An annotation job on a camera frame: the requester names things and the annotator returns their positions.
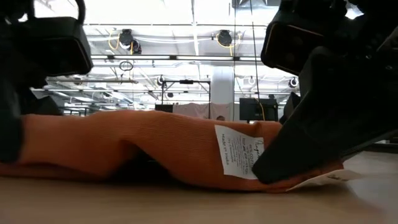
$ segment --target white label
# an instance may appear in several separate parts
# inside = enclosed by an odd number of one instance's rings
[[[256,180],[251,169],[264,152],[263,138],[250,137],[220,125],[215,128],[224,175]]]
[[[300,184],[297,184],[296,186],[292,187],[291,189],[288,189],[287,191],[301,187],[313,187],[313,186],[320,186],[326,184],[341,184],[349,180],[356,180],[363,177],[364,176],[362,174],[356,173],[351,170],[345,170],[345,169],[334,170],[327,174],[322,174],[319,175],[318,177],[314,177],[304,182],[301,182]]]

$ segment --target knit fabric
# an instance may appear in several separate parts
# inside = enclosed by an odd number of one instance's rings
[[[285,192],[304,180],[343,168],[336,162],[271,185],[224,175],[215,125],[262,137],[267,147],[281,128],[276,122],[244,124],[132,110],[99,112],[85,118],[26,115],[23,122],[20,159],[16,164],[0,165],[0,175],[101,180],[144,151],[187,184]]]

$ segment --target ceiling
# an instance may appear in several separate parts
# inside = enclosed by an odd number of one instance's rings
[[[253,80],[256,77],[261,96],[281,92],[277,96],[282,104],[289,92],[297,91],[288,86],[293,75],[266,67],[254,57],[261,53],[266,28],[277,12],[278,1],[252,0],[252,11],[247,0],[237,0],[237,4],[234,0],[85,2],[84,30],[95,67],[87,75],[51,78],[45,87],[51,90],[46,94],[61,99],[67,106],[83,110],[79,108],[94,103],[111,110],[151,110],[160,103],[161,87],[157,84],[160,77],[210,81],[213,68],[217,66],[235,67],[235,101],[257,92]],[[36,0],[35,10],[38,17],[77,17],[74,0]],[[128,50],[118,46],[116,39],[122,29],[132,29],[142,47],[142,55],[130,55]],[[222,47],[217,42],[220,30],[230,31],[233,48]],[[115,55],[115,59],[108,60],[102,55]],[[118,55],[126,55],[126,60],[117,59]],[[179,60],[169,55],[197,58]],[[217,59],[230,56],[247,60]],[[121,62],[134,65],[134,68],[124,72],[119,67]],[[204,103],[209,97],[208,86],[197,83],[176,83],[169,91],[175,94],[172,98],[164,96],[165,103]]]

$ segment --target wooden table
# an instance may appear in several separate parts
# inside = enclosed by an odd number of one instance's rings
[[[364,152],[346,168],[371,177],[279,195],[0,179],[0,224],[398,223],[398,155]]]

